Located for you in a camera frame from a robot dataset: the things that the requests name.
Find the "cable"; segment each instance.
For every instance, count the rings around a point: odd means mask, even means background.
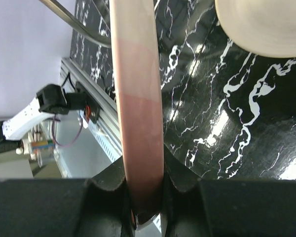
[[[56,119],[56,116],[54,116],[53,122],[51,124],[51,136],[53,138],[54,143],[56,143],[59,147],[69,147],[69,146],[71,146],[78,139],[78,137],[79,137],[79,135],[80,135],[80,133],[82,131],[82,128],[83,128],[83,122],[80,121],[81,126],[80,126],[79,132],[77,133],[75,138],[71,142],[69,142],[68,144],[62,145],[59,142],[57,142],[57,140],[56,140],[56,136],[55,136],[55,123],[56,123],[56,120],[55,119]]]
[[[71,80],[71,77],[70,77],[70,72],[68,72],[64,82],[61,84],[61,87],[64,87],[64,85],[66,84],[66,82],[69,80],[69,83],[70,85],[73,87],[73,89],[75,90],[75,86],[73,84],[73,81]]]

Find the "metal rail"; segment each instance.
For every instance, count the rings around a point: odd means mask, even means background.
[[[52,12],[54,12],[61,19],[67,22],[68,25],[70,25],[74,30],[76,30],[79,34],[83,35],[89,41],[106,48],[111,48],[110,38],[106,36],[102,36],[99,33],[93,31],[92,29],[85,27],[58,1],[56,0],[39,0],[39,1],[43,3],[45,6],[47,6],[50,10],[52,10]]]

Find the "black and white marble panel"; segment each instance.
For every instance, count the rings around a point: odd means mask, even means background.
[[[296,179],[296,58],[246,52],[219,23],[204,47],[172,97],[168,147],[202,177]]]
[[[164,141],[202,177],[296,179],[296,58],[240,49],[213,0],[154,0]],[[76,17],[110,36],[108,0]],[[73,34],[71,57],[115,98],[111,50]]]
[[[111,37],[109,0],[77,0],[76,18],[86,27]],[[73,32],[71,58],[112,98],[114,94],[111,49],[94,44]]]

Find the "metal rod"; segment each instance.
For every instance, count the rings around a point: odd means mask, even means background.
[[[40,125],[35,125],[34,131],[33,131],[33,138],[35,142],[40,141]]]
[[[50,10],[52,10],[57,16],[63,19],[68,23],[74,30],[76,30],[79,34],[83,35],[89,41],[96,43],[100,46],[111,48],[111,39],[102,36],[99,33],[86,28],[81,22],[79,22],[66,8],[64,8],[59,2],[56,0],[39,0],[45,6],[47,6]]]

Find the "glossy black surface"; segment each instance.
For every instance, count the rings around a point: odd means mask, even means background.
[[[102,0],[94,2],[78,0],[76,17],[109,36]],[[108,19],[108,7],[100,12]],[[296,58],[240,49],[213,0],[161,0],[155,15],[164,141],[174,156],[207,178],[296,179]],[[71,57],[114,98],[110,49],[74,33]]]

